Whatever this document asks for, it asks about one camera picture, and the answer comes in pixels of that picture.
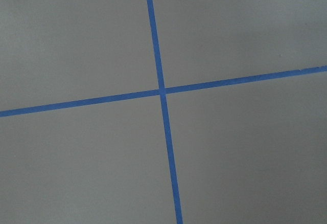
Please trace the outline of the blue tape strip crosswise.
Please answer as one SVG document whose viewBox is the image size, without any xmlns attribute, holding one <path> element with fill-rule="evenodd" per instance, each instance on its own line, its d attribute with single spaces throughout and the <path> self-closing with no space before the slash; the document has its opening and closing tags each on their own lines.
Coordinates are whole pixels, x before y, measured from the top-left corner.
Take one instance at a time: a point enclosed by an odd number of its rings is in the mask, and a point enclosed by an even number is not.
<svg viewBox="0 0 327 224">
<path fill-rule="evenodd" d="M 277 73 L 261 74 L 261 75 L 254 75 L 254 76 L 247 76 L 247 77 L 240 77 L 240 78 L 232 78 L 232 79 L 225 79 L 225 80 L 218 80 L 218 81 L 211 81 L 211 82 L 204 82 L 204 83 L 168 87 L 166 88 L 165 92 L 166 94 L 183 93 L 183 92 L 195 91 L 200 89 L 230 86 L 236 84 L 251 83 L 251 82 L 258 82 L 258 81 L 265 81 L 265 80 L 272 80 L 272 79 L 279 79 L 279 78 L 287 78 L 292 76 L 301 76 L 301 75 L 315 74 L 321 72 L 326 72 L 325 65 L 314 67 L 314 68 L 296 69 L 296 70 L 283 71 Z M 140 92 L 118 94 L 118 95 L 104 96 L 98 98 L 90 98 L 90 99 L 60 102 L 60 103 L 40 105 L 40 106 L 3 110 L 1 111 L 1 117 L 11 117 L 11 116 L 24 115 L 24 114 L 40 113 L 44 111 L 52 111 L 52 110 L 66 109 L 72 107 L 110 103 L 116 101 L 131 100 L 131 99 L 138 99 L 138 98 L 145 98 L 145 97 L 152 97 L 152 96 L 159 96 L 159 95 L 160 95 L 160 91 L 158 89 L 153 89 L 148 91 L 140 91 Z"/>
</svg>

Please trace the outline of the blue tape strip lengthwise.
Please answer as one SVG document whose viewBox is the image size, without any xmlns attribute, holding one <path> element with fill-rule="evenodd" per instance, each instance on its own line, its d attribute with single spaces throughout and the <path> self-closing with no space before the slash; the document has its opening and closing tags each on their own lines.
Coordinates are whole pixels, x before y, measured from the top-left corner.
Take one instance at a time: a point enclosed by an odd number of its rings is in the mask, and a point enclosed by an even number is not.
<svg viewBox="0 0 327 224">
<path fill-rule="evenodd" d="M 154 52 L 155 65 L 156 65 L 156 74 L 157 74 L 157 80 L 158 80 L 161 114 L 162 114 L 163 127 L 164 127 L 164 132 L 165 132 L 165 140 L 166 140 L 166 148 L 167 148 L 167 155 L 168 155 L 170 179 L 171 179 L 171 185 L 172 185 L 175 216 L 176 216 L 176 222 L 178 224 L 183 224 L 178 178 L 177 178 L 177 171 L 176 171 L 176 164 L 175 164 L 175 157 L 174 157 L 174 147 L 173 147 L 173 140 L 172 140 L 172 134 L 171 134 L 169 110 L 168 110 L 168 104 L 167 104 L 167 94 L 166 94 L 164 73 L 163 73 L 162 62 L 161 62 L 160 46 L 159 46 L 159 39 L 158 39 L 158 32 L 157 32 L 153 0 L 147 0 L 147 7 L 148 7 L 149 23 L 150 23 L 150 28 L 151 28 L 153 52 Z"/>
</svg>

